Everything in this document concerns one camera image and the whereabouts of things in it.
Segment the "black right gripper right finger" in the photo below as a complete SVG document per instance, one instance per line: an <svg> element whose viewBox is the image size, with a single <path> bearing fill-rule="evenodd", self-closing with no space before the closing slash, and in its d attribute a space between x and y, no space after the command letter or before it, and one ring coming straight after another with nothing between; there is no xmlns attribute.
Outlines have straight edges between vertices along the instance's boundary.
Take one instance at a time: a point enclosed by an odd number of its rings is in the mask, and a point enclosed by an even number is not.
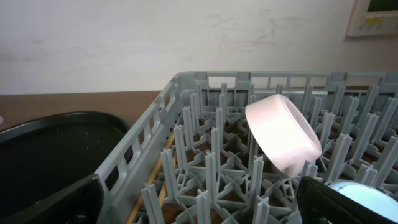
<svg viewBox="0 0 398 224"><path fill-rule="evenodd" d="M301 179L296 198L303 223L395 223L312 177Z"/></svg>

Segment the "wooden chopstick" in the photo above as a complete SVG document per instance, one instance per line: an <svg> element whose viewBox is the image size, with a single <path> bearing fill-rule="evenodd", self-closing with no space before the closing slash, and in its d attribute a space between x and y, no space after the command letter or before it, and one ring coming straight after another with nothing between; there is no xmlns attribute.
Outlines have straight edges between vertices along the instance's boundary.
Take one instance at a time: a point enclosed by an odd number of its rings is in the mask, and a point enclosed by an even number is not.
<svg viewBox="0 0 398 224"><path fill-rule="evenodd" d="M175 139L175 134L172 133L170 135L167 143L166 143L166 146L165 146L166 149L170 149L174 139ZM151 185L154 182L154 180L156 178L156 175L159 173L161 167L162 167L162 158L159 157L159 159L158 159L157 163L155 164L155 167L152 170L152 172L151 172L146 184ZM143 204L143 201L144 201L143 196L140 195L138 200L137 200L137 202L136 202L136 204L135 204L135 206L133 207L133 209L132 209L127 221L126 221L126 224L131 224L134 221L136 215L138 214L138 211L139 211L140 207Z"/></svg>
<svg viewBox="0 0 398 224"><path fill-rule="evenodd" d="M173 164L175 165L176 163L177 163L177 155L174 154L173 155ZM159 204L160 204L160 206L163 205L163 202L164 202L164 199L166 197L166 194L167 194L166 184L163 184L163 186L161 188L161 191L159 193Z"/></svg>

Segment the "light blue cup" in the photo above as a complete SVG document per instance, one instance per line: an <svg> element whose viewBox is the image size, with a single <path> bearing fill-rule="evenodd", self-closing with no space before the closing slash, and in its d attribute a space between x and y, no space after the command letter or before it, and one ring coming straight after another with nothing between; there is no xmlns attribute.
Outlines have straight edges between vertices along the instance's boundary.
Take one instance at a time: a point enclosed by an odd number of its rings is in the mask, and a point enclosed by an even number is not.
<svg viewBox="0 0 398 224"><path fill-rule="evenodd" d="M380 190L357 182L335 182L329 187L397 223L397 201Z"/></svg>

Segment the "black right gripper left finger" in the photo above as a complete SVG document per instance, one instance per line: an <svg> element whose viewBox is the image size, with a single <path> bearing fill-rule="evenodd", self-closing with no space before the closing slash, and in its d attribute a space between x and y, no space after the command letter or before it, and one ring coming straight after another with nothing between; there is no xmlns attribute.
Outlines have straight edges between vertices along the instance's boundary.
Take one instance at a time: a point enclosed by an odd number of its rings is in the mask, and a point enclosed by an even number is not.
<svg viewBox="0 0 398 224"><path fill-rule="evenodd" d="M98 174L91 174L61 191L1 219L1 224L96 223L104 201Z"/></svg>

